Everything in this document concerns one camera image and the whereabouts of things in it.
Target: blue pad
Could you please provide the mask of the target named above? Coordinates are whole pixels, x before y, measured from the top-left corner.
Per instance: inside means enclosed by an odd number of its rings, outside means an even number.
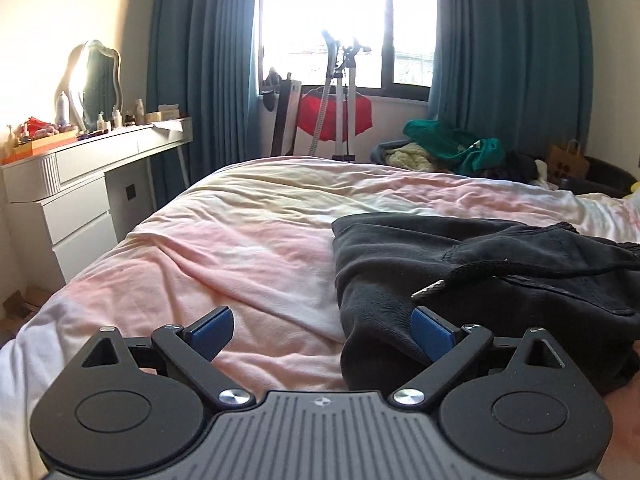
[[[411,337],[433,362],[456,345],[452,332],[417,308],[411,314]]]
[[[227,308],[191,332],[189,345],[207,361],[212,361],[231,341],[233,335],[234,315]]]

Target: drawstring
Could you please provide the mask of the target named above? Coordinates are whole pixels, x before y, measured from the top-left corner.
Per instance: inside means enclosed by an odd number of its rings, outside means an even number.
[[[597,276],[615,270],[640,270],[640,262],[617,262],[602,267],[589,267],[587,269],[550,269],[533,264],[520,264],[509,260],[485,260],[484,262],[474,262],[459,266],[447,274],[442,280],[438,280],[429,286],[412,294],[413,301],[420,301],[434,292],[443,290],[446,287],[457,285],[463,282],[481,280],[483,278],[501,276],[526,276],[529,278],[549,278],[552,280],[563,280],[567,278],[578,278],[581,276]]]

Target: window pane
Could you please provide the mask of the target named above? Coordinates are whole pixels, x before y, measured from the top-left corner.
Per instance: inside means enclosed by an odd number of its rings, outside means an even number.
[[[291,72],[303,84],[324,84],[326,29],[343,44],[357,38],[371,47],[356,57],[356,84],[380,88],[384,14],[385,0],[264,0],[264,76],[274,67],[282,77]]]
[[[394,82],[431,86],[438,0],[394,0]]]

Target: gray ribbed plate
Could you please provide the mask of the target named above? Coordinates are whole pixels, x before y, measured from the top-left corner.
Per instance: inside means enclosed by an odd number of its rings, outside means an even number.
[[[67,478],[53,474],[49,480]],[[368,392],[270,392],[257,408],[221,415],[189,456],[144,478],[501,479],[453,451],[426,415],[393,410]]]

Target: vanity table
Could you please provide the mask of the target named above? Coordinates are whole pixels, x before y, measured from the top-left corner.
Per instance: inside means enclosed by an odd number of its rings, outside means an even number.
[[[12,241],[28,282],[59,290],[114,248],[105,173],[192,138],[190,119],[163,121],[118,128],[0,166]],[[184,166],[182,175],[188,187]]]

